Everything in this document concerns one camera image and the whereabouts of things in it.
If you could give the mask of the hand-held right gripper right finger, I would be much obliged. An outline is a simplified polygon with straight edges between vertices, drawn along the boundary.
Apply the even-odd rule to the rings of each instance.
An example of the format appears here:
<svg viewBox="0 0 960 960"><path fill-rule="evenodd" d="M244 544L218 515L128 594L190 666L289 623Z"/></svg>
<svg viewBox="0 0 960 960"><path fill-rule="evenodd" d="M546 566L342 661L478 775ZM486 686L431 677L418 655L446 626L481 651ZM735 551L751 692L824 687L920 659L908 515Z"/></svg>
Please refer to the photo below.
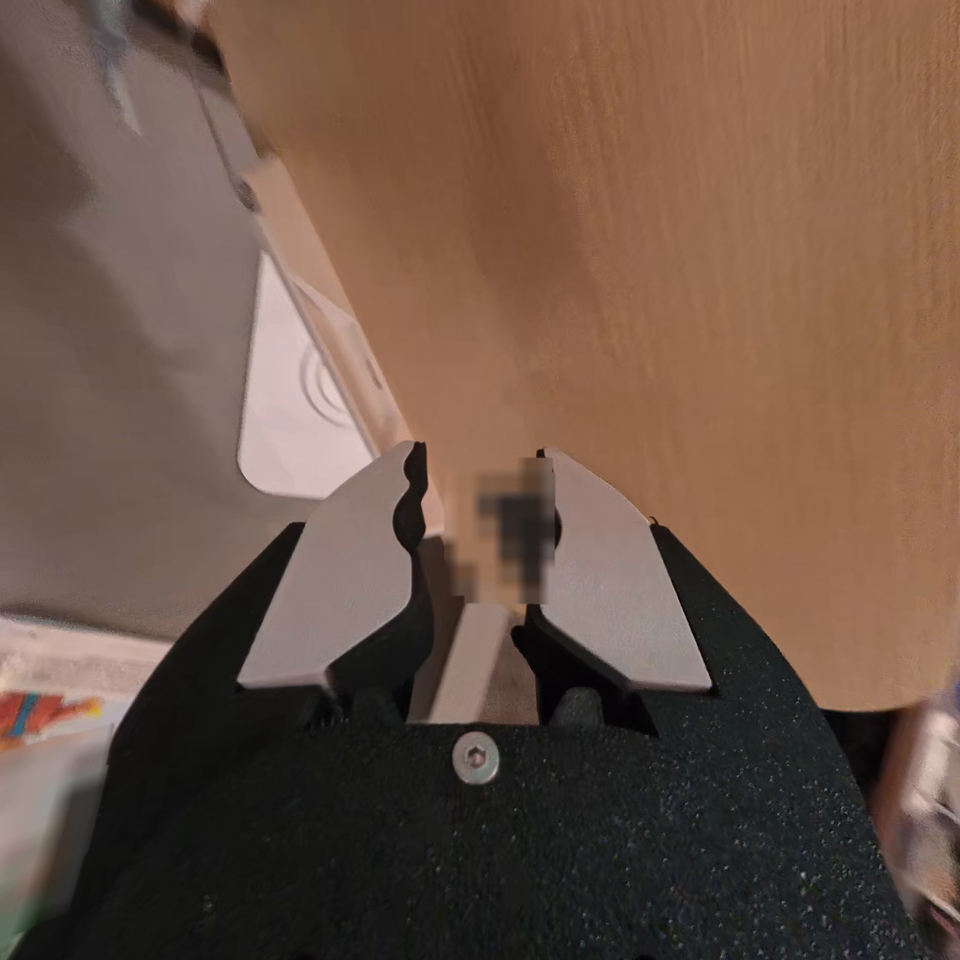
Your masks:
<svg viewBox="0 0 960 960"><path fill-rule="evenodd" d="M555 447L542 450L559 536L534 624L624 690L708 693L708 666L648 518Z"/></svg>

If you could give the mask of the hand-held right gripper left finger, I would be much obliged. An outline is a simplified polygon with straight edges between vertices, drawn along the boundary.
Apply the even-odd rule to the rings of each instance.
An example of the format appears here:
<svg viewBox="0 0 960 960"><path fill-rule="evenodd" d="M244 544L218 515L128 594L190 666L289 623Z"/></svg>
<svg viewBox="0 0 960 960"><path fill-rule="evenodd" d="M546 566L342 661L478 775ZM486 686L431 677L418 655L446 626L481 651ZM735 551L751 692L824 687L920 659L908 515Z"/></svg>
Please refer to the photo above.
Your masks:
<svg viewBox="0 0 960 960"><path fill-rule="evenodd" d="M245 690L409 698L434 642L419 548L426 445L405 440L320 502L237 675Z"/></svg>

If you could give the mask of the white plastic panel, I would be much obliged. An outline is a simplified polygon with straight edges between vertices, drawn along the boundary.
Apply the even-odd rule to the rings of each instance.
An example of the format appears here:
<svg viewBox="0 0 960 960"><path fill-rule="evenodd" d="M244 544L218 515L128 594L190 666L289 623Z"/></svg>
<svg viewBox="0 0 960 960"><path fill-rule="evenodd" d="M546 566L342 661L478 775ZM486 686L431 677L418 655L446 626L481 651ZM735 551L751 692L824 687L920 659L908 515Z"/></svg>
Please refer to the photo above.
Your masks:
<svg viewBox="0 0 960 960"><path fill-rule="evenodd" d="M322 499L402 438L354 316L262 250L237 462L260 492Z"/></svg>

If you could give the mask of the colourful printed booklet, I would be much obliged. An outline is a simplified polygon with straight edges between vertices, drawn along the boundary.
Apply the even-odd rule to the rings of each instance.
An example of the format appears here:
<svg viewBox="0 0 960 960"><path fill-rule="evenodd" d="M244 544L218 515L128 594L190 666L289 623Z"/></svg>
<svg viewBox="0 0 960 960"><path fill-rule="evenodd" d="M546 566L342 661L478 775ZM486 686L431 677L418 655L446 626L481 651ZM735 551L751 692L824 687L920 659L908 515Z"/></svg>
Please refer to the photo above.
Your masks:
<svg viewBox="0 0 960 960"><path fill-rule="evenodd" d="M2 751L99 727L114 731L172 644L2 614Z"/></svg>

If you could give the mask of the pale blurred object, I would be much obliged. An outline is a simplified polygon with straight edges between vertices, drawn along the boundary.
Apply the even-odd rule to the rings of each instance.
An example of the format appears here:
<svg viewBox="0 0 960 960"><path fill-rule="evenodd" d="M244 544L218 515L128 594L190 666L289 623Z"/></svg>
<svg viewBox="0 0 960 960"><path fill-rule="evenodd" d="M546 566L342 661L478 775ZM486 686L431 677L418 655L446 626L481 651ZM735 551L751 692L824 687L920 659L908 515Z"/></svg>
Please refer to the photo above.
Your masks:
<svg viewBox="0 0 960 960"><path fill-rule="evenodd" d="M898 721L871 813L904 908L940 958L959 954L959 722L947 699Z"/></svg>

